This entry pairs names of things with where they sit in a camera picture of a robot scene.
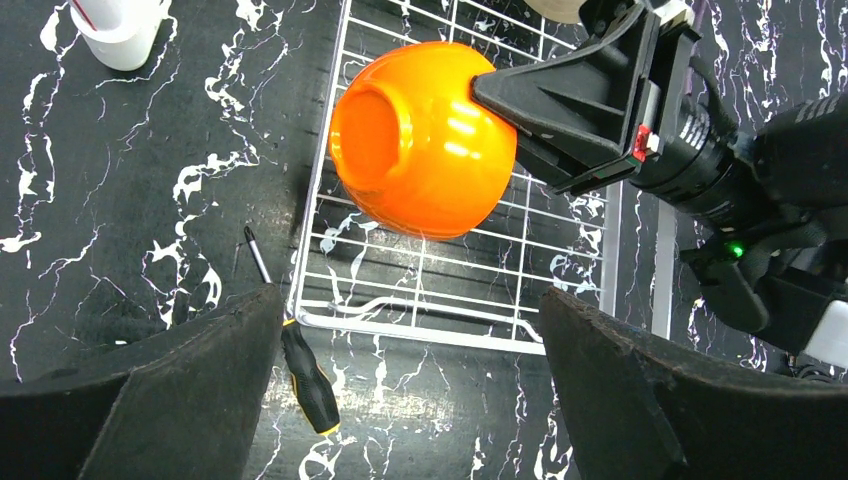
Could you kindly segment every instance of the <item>orange bowl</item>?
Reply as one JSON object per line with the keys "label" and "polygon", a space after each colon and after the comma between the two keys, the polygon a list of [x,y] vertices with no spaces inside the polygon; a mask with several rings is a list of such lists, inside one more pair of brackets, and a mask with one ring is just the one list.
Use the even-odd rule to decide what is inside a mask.
{"label": "orange bowl", "polygon": [[482,222],[515,162],[515,128],[471,100],[471,80],[494,67],[444,42],[393,50],[339,100],[329,149],[353,201],[389,228],[433,240]]}

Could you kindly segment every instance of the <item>table surface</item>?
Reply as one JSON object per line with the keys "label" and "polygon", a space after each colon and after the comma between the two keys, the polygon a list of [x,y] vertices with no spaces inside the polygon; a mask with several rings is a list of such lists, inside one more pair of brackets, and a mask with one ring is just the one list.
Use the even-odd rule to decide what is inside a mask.
{"label": "table surface", "polygon": [[[120,348],[254,287],[238,249],[246,223],[288,293],[341,6],[257,1],[166,0],[153,56],[132,74],[92,57],[67,5],[12,1],[14,21],[0,19],[0,381]],[[519,1],[480,3],[531,15]],[[699,53],[743,128],[845,87],[845,0],[704,7]],[[659,206],[629,187],[623,205],[617,315],[649,326]],[[681,248],[703,240],[677,220]],[[674,275],[672,340],[751,368],[774,362],[709,314],[677,260]],[[246,477],[578,478],[544,358],[306,335],[332,366],[344,426],[311,432],[278,359]]]}

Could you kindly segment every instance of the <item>yellow and black handle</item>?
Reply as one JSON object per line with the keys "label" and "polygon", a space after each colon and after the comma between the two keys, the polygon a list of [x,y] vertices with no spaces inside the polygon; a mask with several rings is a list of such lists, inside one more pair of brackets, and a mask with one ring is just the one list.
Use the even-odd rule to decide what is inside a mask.
{"label": "yellow and black handle", "polygon": [[291,318],[283,322],[280,340],[292,375],[292,388],[306,419],[316,433],[335,432],[339,428],[339,407],[333,386],[303,339],[297,320]]}

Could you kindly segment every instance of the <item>wire rack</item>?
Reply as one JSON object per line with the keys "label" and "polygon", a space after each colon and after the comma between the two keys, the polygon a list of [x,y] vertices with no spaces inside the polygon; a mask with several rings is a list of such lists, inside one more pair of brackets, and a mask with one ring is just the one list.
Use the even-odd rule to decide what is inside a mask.
{"label": "wire rack", "polygon": [[362,214],[326,154],[332,107],[357,73],[400,46],[470,45],[497,68],[567,53],[582,29],[524,2],[343,0],[330,88],[296,255],[290,308],[304,325],[544,354],[538,298],[554,285],[614,314],[621,187],[552,196],[516,165],[495,210],[430,242]]}

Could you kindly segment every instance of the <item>screwdriver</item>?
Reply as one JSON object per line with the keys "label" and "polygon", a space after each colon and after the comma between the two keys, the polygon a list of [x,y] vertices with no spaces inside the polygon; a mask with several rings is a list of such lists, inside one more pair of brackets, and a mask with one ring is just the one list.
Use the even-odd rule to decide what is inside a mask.
{"label": "screwdriver", "polygon": [[[247,239],[247,245],[250,247],[256,266],[259,267],[262,280],[265,283],[273,283],[265,268],[265,262],[262,261],[262,255],[259,253],[256,235],[250,227],[244,227],[244,237]],[[300,404],[315,433],[330,435],[339,429],[339,407],[333,395],[333,386],[303,338],[297,319],[290,318],[283,321],[280,340],[283,343],[286,365],[292,375],[292,389],[297,397],[297,403]]]}

